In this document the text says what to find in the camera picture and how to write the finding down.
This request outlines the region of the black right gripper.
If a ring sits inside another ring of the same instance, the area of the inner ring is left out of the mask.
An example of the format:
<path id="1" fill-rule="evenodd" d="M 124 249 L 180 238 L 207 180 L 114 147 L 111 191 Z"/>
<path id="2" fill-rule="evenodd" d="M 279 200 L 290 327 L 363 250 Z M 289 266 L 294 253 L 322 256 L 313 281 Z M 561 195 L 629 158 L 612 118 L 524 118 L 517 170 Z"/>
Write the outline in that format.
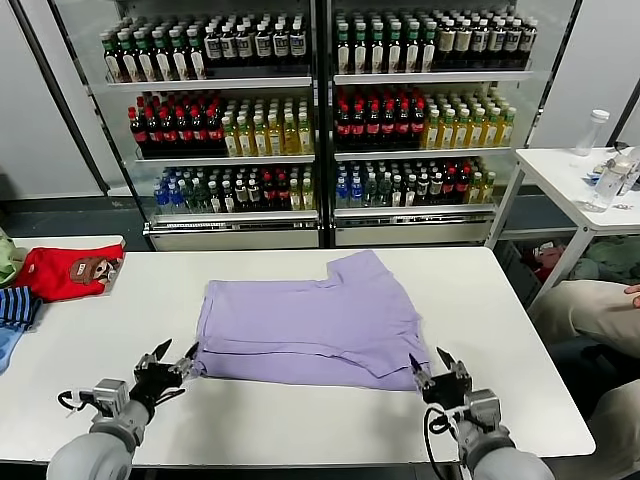
<path id="1" fill-rule="evenodd" d="M 436 351 L 447 368 L 447 372 L 431 378 L 416 358 L 410 354 L 410 366 L 419 391 L 423 391 L 426 404 L 440 405 L 444 410 L 461 407 L 465 395 L 472 389 L 472 378 L 461 360 L 456 360 L 449 352 L 437 347 Z"/>

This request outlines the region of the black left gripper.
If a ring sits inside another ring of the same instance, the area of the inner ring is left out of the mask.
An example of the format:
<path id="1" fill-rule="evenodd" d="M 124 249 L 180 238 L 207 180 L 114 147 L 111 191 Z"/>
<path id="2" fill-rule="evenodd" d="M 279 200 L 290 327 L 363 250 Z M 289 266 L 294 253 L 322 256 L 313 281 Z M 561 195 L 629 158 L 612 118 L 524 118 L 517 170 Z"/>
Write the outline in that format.
<path id="1" fill-rule="evenodd" d="M 158 363 L 172 343 L 171 339 L 157 345 L 151 353 L 145 353 L 134 368 L 135 385 L 130 399 L 145 406 L 156 406 L 157 402 L 172 388 L 183 383 L 182 376 L 189 376 L 194 368 L 199 343 L 194 343 L 185 355 L 173 365 Z"/>

